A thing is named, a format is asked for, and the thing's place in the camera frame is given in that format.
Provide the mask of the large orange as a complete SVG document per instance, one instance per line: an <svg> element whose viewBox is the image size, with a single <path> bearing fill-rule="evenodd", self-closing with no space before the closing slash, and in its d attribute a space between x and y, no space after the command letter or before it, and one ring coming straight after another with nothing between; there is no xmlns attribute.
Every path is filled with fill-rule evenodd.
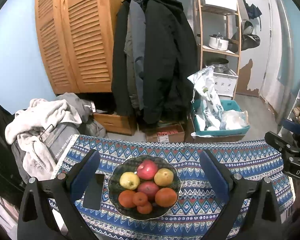
<svg viewBox="0 0 300 240"><path fill-rule="evenodd" d="M136 207L136 205L133 202L134 194L136 194L136 192L133 190L122 191L118 197L120 205L127 209Z"/></svg>
<svg viewBox="0 0 300 240"><path fill-rule="evenodd" d="M172 207L178 199L177 193L171 188L162 188L155 194L155 202L160 207Z"/></svg>

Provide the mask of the yellow-green pear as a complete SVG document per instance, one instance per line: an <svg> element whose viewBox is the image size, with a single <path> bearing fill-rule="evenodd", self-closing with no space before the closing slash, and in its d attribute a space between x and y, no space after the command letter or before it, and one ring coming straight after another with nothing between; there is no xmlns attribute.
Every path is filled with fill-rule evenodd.
<svg viewBox="0 0 300 240"><path fill-rule="evenodd" d="M127 190L135 190L140 185L140 178L134 172L124 172L120 177L119 183Z"/></svg>

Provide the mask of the yellow-green pomelo fruit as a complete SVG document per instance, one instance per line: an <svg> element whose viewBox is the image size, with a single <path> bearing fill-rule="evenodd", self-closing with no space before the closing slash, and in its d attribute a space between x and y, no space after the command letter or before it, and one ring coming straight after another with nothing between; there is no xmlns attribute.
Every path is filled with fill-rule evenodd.
<svg viewBox="0 0 300 240"><path fill-rule="evenodd" d="M168 186L174 180L174 173L168 168L161 168L154 176L154 182L158 186Z"/></svg>

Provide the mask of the small tangerine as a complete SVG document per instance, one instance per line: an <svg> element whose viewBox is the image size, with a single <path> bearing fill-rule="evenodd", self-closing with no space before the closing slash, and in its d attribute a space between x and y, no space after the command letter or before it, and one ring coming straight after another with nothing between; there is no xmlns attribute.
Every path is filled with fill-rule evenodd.
<svg viewBox="0 0 300 240"><path fill-rule="evenodd" d="M140 214L143 214L143 215L147 215L147 214L150 214L153 210L153 207L152 207L152 204L150 202L146 202L144 205L142 206L137 206L137 211L138 213Z"/></svg>
<svg viewBox="0 0 300 240"><path fill-rule="evenodd" d="M147 194L143 192L137 192L133 195L133 203L135 206L144 206L148 203Z"/></svg>

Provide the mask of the dark red apple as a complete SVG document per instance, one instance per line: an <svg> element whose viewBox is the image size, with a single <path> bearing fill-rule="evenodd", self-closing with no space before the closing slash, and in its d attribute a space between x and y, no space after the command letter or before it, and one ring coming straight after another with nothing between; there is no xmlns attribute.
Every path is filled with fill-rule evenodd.
<svg viewBox="0 0 300 240"><path fill-rule="evenodd" d="M146 181L146 182L141 183L138 186L137 191L147 194L148 201L153 202L155 199L156 193L159 191L159 187L153 181Z"/></svg>

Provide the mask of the blue patterned tablecloth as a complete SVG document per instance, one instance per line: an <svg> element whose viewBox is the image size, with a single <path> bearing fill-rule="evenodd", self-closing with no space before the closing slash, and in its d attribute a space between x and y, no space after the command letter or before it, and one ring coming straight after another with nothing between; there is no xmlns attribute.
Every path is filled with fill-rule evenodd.
<svg viewBox="0 0 300 240"><path fill-rule="evenodd" d="M96 173L102 191L75 201L79 213L102 238L112 239L200 239L209 230L224 203L215 196L199 155L209 150L232 173L247 180L268 177L276 194L279 211L286 217L294 202L290 179L283 173L281 154L264 140L220 142L209 144L153 143L110 140L75 135L57 162L53 176L68 173L90 150L97 150L100 163ZM174 173L171 188L177 202L168 208L155 206L150 214L125 209L117 197L123 190L122 173L135 172L145 159L152 159L158 168Z"/></svg>

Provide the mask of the cardboard box under crate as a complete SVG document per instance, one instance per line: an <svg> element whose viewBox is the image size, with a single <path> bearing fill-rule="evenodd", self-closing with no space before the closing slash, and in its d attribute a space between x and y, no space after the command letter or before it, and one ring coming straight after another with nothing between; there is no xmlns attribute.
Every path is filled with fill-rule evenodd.
<svg viewBox="0 0 300 240"><path fill-rule="evenodd" d="M241 141L245 137L245 135L231 135L226 137L199 137L196 135L191 135L194 132L194 124L190 114L187 115L187 123L184 131L184 142L188 143L237 142Z"/></svg>

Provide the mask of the dark green glass plate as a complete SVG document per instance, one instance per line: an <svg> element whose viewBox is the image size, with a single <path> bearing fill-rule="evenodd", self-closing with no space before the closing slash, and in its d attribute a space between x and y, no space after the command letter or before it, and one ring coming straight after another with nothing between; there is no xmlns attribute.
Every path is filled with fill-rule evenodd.
<svg viewBox="0 0 300 240"><path fill-rule="evenodd" d="M134 220L166 215L177 203L180 190L176 169L150 155L127 159L108 181L110 202L121 215Z"/></svg>

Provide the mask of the clear plastic bag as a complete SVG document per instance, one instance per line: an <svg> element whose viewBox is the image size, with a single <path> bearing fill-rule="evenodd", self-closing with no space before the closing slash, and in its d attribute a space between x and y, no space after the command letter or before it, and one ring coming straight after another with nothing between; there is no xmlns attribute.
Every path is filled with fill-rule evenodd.
<svg viewBox="0 0 300 240"><path fill-rule="evenodd" d="M249 126L249 116L247 111L224 111L221 119L220 130L242 129Z"/></svg>

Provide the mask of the pile of grey clothes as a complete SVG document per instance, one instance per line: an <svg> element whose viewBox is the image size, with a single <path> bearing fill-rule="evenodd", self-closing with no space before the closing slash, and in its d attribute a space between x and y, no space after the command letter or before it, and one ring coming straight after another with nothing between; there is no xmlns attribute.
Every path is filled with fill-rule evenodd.
<svg viewBox="0 0 300 240"><path fill-rule="evenodd" d="M74 135L107 137L106 129L93 119L95 111L92 101L74 93L53 101L32 99L27 109L17 111L5 128L5 139L23 181L50 179Z"/></svg>

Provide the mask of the teal plastic crate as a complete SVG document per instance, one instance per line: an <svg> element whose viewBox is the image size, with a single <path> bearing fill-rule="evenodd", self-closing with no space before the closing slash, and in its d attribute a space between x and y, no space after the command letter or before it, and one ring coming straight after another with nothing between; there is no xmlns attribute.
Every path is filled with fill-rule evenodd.
<svg viewBox="0 0 300 240"><path fill-rule="evenodd" d="M199 137L227 137L245 135L250 129L248 112L242 111L235 100L221 100L219 116L209 112L206 103L196 100L192 105L194 132Z"/></svg>

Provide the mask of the white rice bag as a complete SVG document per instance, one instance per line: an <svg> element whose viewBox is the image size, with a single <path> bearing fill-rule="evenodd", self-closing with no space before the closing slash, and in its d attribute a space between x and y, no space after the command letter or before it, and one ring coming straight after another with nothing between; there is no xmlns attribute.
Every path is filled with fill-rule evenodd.
<svg viewBox="0 0 300 240"><path fill-rule="evenodd" d="M215 89L213 78L214 67L208 66L190 75L187 79L193 84L194 103L195 93L199 94L200 106L196 110L200 131L219 131L224 108Z"/></svg>

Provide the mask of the white patterned storage box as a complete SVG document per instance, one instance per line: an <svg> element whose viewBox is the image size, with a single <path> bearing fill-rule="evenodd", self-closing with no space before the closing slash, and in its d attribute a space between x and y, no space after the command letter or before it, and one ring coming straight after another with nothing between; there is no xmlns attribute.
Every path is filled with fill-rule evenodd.
<svg viewBox="0 0 300 240"><path fill-rule="evenodd" d="M214 72L213 78L218 95L234 97L238 75L233 70L230 69L226 73Z"/></svg>

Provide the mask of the small cardboard box red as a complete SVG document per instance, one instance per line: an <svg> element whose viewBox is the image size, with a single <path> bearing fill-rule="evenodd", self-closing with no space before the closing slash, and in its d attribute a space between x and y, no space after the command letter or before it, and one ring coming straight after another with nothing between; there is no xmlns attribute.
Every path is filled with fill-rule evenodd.
<svg viewBox="0 0 300 240"><path fill-rule="evenodd" d="M157 127L146 132L147 142L184 142L185 132L181 124L173 124L166 127Z"/></svg>

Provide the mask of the wooden drawer box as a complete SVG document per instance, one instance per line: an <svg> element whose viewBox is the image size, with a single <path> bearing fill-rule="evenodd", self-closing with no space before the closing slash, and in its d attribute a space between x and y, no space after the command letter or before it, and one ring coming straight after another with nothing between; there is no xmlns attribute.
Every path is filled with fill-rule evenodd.
<svg viewBox="0 0 300 240"><path fill-rule="evenodd" d="M137 125L133 117L116 114L93 114L94 120L100 123L107 132L133 136Z"/></svg>

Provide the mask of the dark hanging bag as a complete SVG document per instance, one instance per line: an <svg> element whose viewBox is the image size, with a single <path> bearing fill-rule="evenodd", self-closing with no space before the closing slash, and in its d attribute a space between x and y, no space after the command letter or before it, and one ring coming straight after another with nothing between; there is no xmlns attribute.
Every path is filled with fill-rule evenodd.
<svg viewBox="0 0 300 240"><path fill-rule="evenodd" d="M253 34L254 26L250 21L243 20L241 23L241 51L256 48L260 45L261 40L259 36ZM239 42L239 33L238 31L230 38L228 44L228 50L233 53L239 51L238 42Z"/></svg>

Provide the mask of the white cooking pot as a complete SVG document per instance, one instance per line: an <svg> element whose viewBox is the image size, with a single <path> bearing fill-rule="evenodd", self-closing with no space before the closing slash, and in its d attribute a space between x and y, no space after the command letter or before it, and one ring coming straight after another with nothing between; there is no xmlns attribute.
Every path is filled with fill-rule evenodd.
<svg viewBox="0 0 300 240"><path fill-rule="evenodd" d="M229 39L220 33L209 36L209 47L215 50L226 51L228 49Z"/></svg>

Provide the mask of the wooden shelf rack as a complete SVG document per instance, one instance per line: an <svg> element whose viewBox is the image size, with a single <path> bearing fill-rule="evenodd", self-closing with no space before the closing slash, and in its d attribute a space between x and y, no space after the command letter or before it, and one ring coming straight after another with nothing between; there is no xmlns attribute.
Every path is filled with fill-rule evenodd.
<svg viewBox="0 0 300 240"><path fill-rule="evenodd" d="M234 99L241 59L241 15L238 0L196 0L199 30L199 67L224 63L227 70L215 73L218 94Z"/></svg>

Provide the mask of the dark blue umbrella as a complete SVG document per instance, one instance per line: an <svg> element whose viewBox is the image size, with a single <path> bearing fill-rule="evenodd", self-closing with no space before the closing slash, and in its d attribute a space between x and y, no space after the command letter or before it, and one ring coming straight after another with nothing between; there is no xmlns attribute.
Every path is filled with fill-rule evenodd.
<svg viewBox="0 0 300 240"><path fill-rule="evenodd" d="M260 9L257 6L255 6L254 4L249 5L246 2L246 0L243 0L243 4L245 6L248 18L250 20L254 20L254 19L258 18L261 22L262 12L260 11Z"/></svg>

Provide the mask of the black hanging coat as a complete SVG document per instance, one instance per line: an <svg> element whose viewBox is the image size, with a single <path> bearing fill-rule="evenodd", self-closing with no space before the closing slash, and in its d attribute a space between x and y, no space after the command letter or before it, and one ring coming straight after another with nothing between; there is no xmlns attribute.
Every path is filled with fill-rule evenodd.
<svg viewBox="0 0 300 240"><path fill-rule="evenodd" d="M187 79L198 69L197 44L184 7L178 0L143 0L145 13L145 59L142 110L132 107L127 88L124 52L131 0L117 13L113 48L111 90L119 115L140 111L143 122L181 121L190 109L193 84Z"/></svg>

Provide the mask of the grey hanging jacket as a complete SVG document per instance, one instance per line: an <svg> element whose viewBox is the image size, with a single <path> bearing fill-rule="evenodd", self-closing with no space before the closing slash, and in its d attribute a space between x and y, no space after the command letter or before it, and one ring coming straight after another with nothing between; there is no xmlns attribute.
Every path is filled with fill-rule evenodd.
<svg viewBox="0 0 300 240"><path fill-rule="evenodd" d="M143 76L145 59L146 19L143 0L131 0L127 18L127 33L124 52L127 64L127 88L134 109L142 110Z"/></svg>

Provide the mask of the wooden louvered wardrobe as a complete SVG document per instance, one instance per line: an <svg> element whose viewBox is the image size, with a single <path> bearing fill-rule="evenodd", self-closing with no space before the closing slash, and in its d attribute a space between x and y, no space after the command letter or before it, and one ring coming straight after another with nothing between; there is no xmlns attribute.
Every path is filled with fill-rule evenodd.
<svg viewBox="0 0 300 240"><path fill-rule="evenodd" d="M55 94L111 91L123 0L35 0L38 44Z"/></svg>

